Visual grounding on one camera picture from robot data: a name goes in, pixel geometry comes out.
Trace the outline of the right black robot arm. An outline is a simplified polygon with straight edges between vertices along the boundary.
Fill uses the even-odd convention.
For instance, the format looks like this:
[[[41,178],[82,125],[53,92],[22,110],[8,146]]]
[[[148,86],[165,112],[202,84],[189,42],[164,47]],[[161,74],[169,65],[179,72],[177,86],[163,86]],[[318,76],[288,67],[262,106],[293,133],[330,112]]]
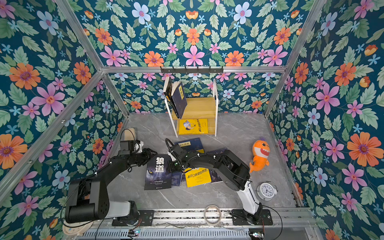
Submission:
[[[230,189],[237,192],[245,212],[244,219],[253,225],[258,223],[263,207],[253,190],[250,167],[232,151],[225,150],[220,154],[187,151],[169,139],[166,139],[166,145],[177,171],[198,168],[214,170]]]

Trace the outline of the dark old man cover book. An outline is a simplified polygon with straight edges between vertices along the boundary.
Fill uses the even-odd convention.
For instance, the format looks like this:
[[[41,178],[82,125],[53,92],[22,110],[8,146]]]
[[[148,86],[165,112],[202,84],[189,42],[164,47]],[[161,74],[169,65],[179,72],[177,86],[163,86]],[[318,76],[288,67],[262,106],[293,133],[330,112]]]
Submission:
[[[215,155],[216,154],[222,154],[225,150],[227,150],[227,149],[222,148],[222,149],[210,151],[210,152],[208,152],[208,154],[215,154]],[[209,169],[209,173],[210,173],[210,177],[211,177],[211,183],[222,182],[222,179],[214,170]]]

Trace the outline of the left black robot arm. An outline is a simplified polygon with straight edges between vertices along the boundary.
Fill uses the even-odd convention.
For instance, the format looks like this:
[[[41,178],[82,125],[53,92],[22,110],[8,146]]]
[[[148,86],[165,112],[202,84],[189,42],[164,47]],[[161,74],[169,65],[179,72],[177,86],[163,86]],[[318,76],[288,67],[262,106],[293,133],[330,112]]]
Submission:
[[[108,185],[122,172],[146,165],[158,153],[144,148],[141,153],[119,154],[95,174],[70,183],[66,202],[65,220],[69,224],[107,218],[112,208]]]

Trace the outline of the black hook rail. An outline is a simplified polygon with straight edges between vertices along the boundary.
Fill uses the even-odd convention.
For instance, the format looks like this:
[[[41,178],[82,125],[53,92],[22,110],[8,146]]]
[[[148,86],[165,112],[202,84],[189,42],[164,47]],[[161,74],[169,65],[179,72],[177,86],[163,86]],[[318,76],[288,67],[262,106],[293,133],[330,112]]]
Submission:
[[[163,74],[221,74],[223,67],[160,67]]]

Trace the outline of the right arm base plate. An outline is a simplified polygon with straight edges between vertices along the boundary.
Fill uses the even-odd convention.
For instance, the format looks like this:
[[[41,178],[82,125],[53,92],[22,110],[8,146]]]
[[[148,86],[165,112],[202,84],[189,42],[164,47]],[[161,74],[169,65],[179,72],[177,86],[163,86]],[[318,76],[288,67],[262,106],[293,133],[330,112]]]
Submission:
[[[256,216],[245,212],[242,209],[233,209],[230,212],[233,225],[235,226],[272,226],[273,220],[269,210],[261,210]]]

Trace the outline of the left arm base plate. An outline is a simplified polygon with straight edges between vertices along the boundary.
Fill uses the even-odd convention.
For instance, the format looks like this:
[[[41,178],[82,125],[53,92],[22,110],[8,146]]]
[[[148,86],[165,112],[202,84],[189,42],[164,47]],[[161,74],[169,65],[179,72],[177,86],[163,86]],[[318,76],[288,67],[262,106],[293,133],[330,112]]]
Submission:
[[[154,220],[154,210],[138,210],[125,217],[117,217],[113,220],[114,227],[136,227],[152,226]]]

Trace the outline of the black wolf cover book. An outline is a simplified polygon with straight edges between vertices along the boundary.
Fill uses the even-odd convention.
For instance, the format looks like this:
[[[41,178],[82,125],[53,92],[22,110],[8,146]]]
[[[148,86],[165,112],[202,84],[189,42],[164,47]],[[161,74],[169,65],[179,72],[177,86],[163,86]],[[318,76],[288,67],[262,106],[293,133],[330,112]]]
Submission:
[[[147,164],[145,191],[170,189],[172,173],[169,167],[169,155],[158,154]]]

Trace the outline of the orange shark plush toy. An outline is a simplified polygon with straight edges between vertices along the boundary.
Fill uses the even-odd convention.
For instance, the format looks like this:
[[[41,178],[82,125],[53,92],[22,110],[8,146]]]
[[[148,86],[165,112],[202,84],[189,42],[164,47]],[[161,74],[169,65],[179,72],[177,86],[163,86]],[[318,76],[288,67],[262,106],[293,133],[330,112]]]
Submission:
[[[250,163],[250,173],[258,172],[268,166],[270,163],[268,157],[270,155],[270,146],[264,140],[257,140],[252,147],[253,162]]]

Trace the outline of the beige round wall clock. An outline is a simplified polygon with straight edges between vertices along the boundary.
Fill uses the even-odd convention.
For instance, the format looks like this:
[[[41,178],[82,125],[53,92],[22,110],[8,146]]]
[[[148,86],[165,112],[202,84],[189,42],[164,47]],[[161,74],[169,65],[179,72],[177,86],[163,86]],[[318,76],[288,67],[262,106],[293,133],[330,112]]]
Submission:
[[[91,226],[93,222],[80,222],[69,224],[66,221],[63,223],[63,232],[67,236],[82,236]]]

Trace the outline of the navy book yellow label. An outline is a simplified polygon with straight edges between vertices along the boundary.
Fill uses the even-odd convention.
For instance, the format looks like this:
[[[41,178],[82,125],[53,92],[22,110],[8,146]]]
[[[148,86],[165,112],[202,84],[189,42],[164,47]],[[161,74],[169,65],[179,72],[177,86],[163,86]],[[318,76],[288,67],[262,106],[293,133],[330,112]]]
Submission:
[[[188,104],[183,83],[181,81],[172,84],[171,99],[175,114],[178,119],[181,119]]]

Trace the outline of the beige glasses case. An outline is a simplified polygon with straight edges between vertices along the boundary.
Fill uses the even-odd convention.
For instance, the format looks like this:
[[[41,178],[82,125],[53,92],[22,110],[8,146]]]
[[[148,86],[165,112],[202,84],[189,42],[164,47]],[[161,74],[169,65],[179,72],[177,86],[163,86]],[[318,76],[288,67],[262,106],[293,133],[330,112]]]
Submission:
[[[135,141],[135,140],[136,140],[136,132],[134,128],[123,130],[122,141]]]

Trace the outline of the yellow book on lower shelf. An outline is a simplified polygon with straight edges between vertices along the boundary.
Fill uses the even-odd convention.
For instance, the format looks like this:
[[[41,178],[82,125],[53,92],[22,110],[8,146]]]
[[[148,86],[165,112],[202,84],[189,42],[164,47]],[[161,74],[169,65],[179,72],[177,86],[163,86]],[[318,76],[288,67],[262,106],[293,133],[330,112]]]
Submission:
[[[207,119],[186,119],[180,120],[179,134],[180,135],[201,135],[208,134]]]

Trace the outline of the white alarm clock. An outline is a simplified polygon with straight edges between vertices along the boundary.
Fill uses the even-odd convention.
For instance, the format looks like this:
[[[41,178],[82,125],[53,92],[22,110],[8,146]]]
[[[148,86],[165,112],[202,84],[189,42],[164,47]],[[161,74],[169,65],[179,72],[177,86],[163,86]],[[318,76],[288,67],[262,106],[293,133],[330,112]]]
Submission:
[[[257,187],[257,194],[263,201],[272,200],[278,193],[273,182],[263,182]]]

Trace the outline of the clear tape roll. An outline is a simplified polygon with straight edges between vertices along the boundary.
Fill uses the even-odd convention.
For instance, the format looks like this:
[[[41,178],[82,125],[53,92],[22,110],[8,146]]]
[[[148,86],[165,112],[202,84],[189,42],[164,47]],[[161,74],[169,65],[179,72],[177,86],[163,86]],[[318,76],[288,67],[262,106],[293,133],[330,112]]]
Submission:
[[[222,221],[221,209],[216,205],[209,205],[204,209],[203,218],[210,227],[217,227]]]

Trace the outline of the yellow cartoon cover book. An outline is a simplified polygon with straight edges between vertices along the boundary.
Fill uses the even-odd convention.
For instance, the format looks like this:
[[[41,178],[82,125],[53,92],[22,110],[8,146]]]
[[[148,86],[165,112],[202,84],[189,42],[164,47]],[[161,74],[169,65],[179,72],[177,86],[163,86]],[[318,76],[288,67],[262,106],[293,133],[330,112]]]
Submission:
[[[211,183],[211,175],[209,169],[198,168],[192,169],[185,174],[188,188]]]

